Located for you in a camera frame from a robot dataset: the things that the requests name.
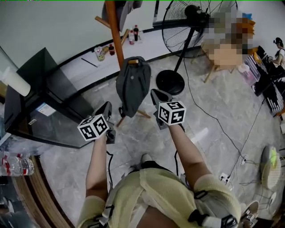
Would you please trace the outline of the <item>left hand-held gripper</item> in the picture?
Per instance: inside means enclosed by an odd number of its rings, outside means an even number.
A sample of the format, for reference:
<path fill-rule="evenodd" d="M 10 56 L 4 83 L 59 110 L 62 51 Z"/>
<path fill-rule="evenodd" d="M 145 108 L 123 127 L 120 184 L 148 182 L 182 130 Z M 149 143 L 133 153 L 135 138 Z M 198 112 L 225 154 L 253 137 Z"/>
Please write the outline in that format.
<path fill-rule="evenodd" d="M 86 142 L 107 136 L 107 144 L 114 144 L 116 131 L 114 124 L 109 121 L 112 115 L 111 102 L 105 102 L 93 115 L 81 121 L 77 126 Z"/>

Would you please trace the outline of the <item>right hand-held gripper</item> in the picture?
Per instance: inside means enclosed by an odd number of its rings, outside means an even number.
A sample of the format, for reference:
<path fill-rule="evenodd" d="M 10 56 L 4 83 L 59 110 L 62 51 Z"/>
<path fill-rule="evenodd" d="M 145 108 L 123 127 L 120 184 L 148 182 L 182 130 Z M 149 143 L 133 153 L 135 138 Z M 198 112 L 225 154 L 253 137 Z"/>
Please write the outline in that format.
<path fill-rule="evenodd" d="M 181 101 L 159 89 L 151 90 L 151 99 L 156 107 L 154 116 L 160 130 L 176 124 L 184 130 L 182 123 L 185 120 L 186 107 Z"/>

